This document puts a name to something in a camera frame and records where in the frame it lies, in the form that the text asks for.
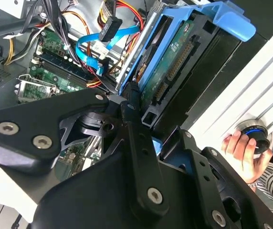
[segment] electronic component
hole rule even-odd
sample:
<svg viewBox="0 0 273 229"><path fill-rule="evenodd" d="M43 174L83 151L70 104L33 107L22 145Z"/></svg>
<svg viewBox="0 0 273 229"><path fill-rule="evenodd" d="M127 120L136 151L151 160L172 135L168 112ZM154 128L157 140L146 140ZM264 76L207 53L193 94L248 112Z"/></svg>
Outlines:
<svg viewBox="0 0 273 229"><path fill-rule="evenodd" d="M50 31L49 29L45 29L41 32L41 46L42 51L48 51L54 53L59 57L64 57L65 55L69 55L68 48L63 44L61 39L57 36L56 33Z"/></svg>
<svg viewBox="0 0 273 229"><path fill-rule="evenodd" d="M48 70L37 66L35 64L30 65L30 75L32 75L33 78L36 78L38 80L42 80L47 83L52 83L57 86L57 88L62 92L74 92L84 89L86 86L80 86L77 83L72 82L72 78L69 76L66 76L66 78L69 78L71 81L64 78L62 74L62 77L59 75L55 75Z"/></svg>
<svg viewBox="0 0 273 229"><path fill-rule="evenodd" d="M104 25L102 31L99 33L99 40L101 42L111 41L116 35L116 32L118 31L122 23L123 23L122 19L110 16L106 24Z"/></svg>
<svg viewBox="0 0 273 229"><path fill-rule="evenodd" d="M20 83L16 85L15 93L21 103L45 99L57 92L56 85L32 78L29 74L21 75L18 79Z"/></svg>
<svg viewBox="0 0 273 229"><path fill-rule="evenodd" d="M167 83L174 79L183 61L191 51L193 45L192 41L189 41L189 34L193 25L192 21L186 21L171 41L171 44L165 51L165 54L143 90L142 110L148 108L154 96L156 96L158 101L161 100L168 88Z"/></svg>

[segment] white panel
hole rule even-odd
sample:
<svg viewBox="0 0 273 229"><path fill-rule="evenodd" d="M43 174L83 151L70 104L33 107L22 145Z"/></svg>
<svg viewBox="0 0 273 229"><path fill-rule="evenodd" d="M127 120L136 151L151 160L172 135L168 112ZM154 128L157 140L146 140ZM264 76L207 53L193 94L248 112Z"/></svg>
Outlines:
<svg viewBox="0 0 273 229"><path fill-rule="evenodd" d="M273 131L273 37L190 128L199 147L219 149L237 124L260 118Z"/></svg>
<svg viewBox="0 0 273 229"><path fill-rule="evenodd" d="M22 18L25 2L26 0L0 0L0 9L16 18Z"/></svg>

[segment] red wire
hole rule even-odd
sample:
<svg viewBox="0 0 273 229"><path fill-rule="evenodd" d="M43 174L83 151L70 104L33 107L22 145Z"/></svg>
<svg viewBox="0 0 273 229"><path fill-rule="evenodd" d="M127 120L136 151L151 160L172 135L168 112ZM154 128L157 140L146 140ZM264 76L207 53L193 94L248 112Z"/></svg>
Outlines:
<svg viewBox="0 0 273 229"><path fill-rule="evenodd" d="M127 7L127 8L129 8L135 15L136 15L136 17L139 19L139 21L140 21L140 23L141 23L141 31L143 30L143 28L144 28L144 22L143 22L143 19L142 19L142 17L141 17L141 15L135 10L135 9L133 9L132 7L130 7L130 6L128 6L128 5L126 5L125 3L123 3L123 2L117 2L117 5L118 6L124 6L124 7Z"/></svg>

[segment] motherboard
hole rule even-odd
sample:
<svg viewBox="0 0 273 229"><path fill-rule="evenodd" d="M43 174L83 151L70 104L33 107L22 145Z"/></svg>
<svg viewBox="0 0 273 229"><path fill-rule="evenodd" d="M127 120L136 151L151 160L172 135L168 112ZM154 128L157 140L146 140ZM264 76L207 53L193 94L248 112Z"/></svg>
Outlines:
<svg viewBox="0 0 273 229"><path fill-rule="evenodd" d="M86 81L91 81L93 76L87 75L72 61L67 48L53 31L45 29L38 39L28 74L18 79L20 83L16 85L15 93L20 103L26 103L85 89ZM91 165L99 160L97 150L86 154L88 147L88 142L80 143L60 153L55 164L55 174L60 181L81 172L85 160L91 160Z"/></svg>

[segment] hex bolt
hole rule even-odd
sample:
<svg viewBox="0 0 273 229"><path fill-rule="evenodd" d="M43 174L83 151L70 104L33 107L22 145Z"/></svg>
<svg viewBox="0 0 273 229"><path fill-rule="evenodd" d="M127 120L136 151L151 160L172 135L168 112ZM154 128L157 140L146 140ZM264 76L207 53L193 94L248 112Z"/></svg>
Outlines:
<svg viewBox="0 0 273 229"><path fill-rule="evenodd" d="M48 136L39 135L33 139L32 143L38 149L48 149L52 146L53 141Z"/></svg>
<svg viewBox="0 0 273 229"><path fill-rule="evenodd" d="M213 216L214 221L219 226L221 226L222 228L224 228L226 226L226 220L219 211L213 210L212 211L212 216Z"/></svg>
<svg viewBox="0 0 273 229"><path fill-rule="evenodd" d="M211 153L212 153L214 156L217 156L217 155L218 155L218 153L217 153L214 149L211 149L210 151L211 151Z"/></svg>
<svg viewBox="0 0 273 229"><path fill-rule="evenodd" d="M188 131L185 132L185 135L186 135L186 137L189 137L189 138L192 137L192 135Z"/></svg>
<svg viewBox="0 0 273 229"><path fill-rule="evenodd" d="M104 98L100 94L97 94L95 97L99 100L104 100Z"/></svg>
<svg viewBox="0 0 273 229"><path fill-rule="evenodd" d="M264 223L264 228L265 229L272 229L272 227L270 227L267 223Z"/></svg>
<svg viewBox="0 0 273 229"><path fill-rule="evenodd" d="M135 107L134 107L133 105L128 104L127 106L128 106L129 108L131 108L132 110L135 110Z"/></svg>
<svg viewBox="0 0 273 229"><path fill-rule="evenodd" d="M0 133L3 135L15 135L18 133L19 127L17 124L12 122L0 123Z"/></svg>
<svg viewBox="0 0 273 229"><path fill-rule="evenodd" d="M161 192L154 187L148 189L147 196L155 204L161 204L163 201Z"/></svg>

